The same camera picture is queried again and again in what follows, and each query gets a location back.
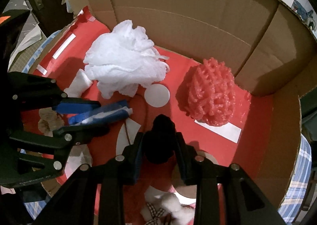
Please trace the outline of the blue white cloth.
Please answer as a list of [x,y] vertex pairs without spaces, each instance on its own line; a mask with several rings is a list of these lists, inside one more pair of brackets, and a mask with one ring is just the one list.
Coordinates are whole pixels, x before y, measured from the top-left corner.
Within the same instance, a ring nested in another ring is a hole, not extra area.
[[126,119],[133,113],[126,100],[101,105],[91,111],[75,114],[68,118],[69,125],[84,125],[95,123],[111,123],[120,119]]

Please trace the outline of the white fluffy bunny toy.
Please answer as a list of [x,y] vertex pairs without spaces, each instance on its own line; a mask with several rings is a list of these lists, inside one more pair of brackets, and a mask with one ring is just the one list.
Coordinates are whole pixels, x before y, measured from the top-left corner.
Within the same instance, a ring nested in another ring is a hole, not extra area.
[[145,205],[141,209],[145,224],[189,224],[195,209],[180,203],[177,195],[150,186],[145,192]]

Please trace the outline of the white tissue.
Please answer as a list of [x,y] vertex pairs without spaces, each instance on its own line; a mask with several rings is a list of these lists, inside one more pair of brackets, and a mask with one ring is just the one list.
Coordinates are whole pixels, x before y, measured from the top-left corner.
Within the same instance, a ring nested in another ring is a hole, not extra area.
[[86,144],[72,147],[64,169],[66,177],[70,177],[82,164],[88,164],[92,167],[92,157]]

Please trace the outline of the blue plaid tablecloth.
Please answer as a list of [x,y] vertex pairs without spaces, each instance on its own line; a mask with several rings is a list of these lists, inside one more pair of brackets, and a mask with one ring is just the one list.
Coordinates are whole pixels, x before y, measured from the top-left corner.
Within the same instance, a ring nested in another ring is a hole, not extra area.
[[[49,38],[39,46],[39,48],[34,52],[30,57],[27,64],[22,69],[23,73],[27,73],[31,65],[40,57],[40,54],[44,50],[45,46],[49,44],[60,32],[57,30]],[[307,190],[308,180],[310,178],[310,170],[312,165],[312,151],[309,142],[301,134],[301,141],[299,146],[299,151],[296,158],[296,164],[294,166],[293,174],[291,176],[291,182],[286,191],[286,195],[281,203],[280,208],[278,209],[279,214],[286,222],[286,224],[292,224],[296,215],[300,212],[301,204],[303,203],[304,196]],[[26,210],[30,214],[31,218],[35,218],[40,214],[42,209],[46,206],[46,202],[36,201],[36,202],[27,202],[24,204]]]

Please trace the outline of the white sock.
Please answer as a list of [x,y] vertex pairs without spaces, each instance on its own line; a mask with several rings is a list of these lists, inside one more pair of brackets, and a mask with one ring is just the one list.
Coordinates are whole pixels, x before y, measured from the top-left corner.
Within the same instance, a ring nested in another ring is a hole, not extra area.
[[70,86],[64,90],[68,97],[80,98],[81,95],[92,86],[93,82],[85,71],[79,69]]

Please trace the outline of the beige floral scrunchie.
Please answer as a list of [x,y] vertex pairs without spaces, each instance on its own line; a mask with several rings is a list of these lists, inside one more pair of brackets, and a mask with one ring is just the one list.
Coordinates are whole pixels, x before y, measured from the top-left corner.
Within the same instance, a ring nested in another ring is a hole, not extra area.
[[64,126],[62,117],[51,107],[39,109],[39,116],[38,129],[45,136],[52,137],[53,131]]

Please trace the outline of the cardboard box with red lining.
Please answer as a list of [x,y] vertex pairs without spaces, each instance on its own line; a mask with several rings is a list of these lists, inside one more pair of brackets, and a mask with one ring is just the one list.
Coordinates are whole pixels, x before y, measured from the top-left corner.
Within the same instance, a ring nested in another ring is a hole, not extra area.
[[[75,14],[94,17],[58,61],[63,29],[31,66],[41,65],[61,88],[67,87],[84,57],[88,40],[124,20],[146,29],[158,49],[170,55],[165,79],[175,124],[185,139],[197,140],[221,163],[240,164],[271,203],[281,208],[291,183],[301,142],[300,99],[316,88],[316,38],[281,0],[69,0]],[[251,102],[245,127],[234,145],[196,124],[181,110],[189,66],[204,59],[224,62]]]

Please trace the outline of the red mesh bath pouf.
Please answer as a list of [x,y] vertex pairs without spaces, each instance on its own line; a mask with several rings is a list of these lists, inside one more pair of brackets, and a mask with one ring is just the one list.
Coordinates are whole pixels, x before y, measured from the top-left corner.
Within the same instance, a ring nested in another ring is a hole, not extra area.
[[231,69],[215,58],[198,65],[188,86],[185,106],[190,117],[210,126],[223,126],[235,111],[235,81]]

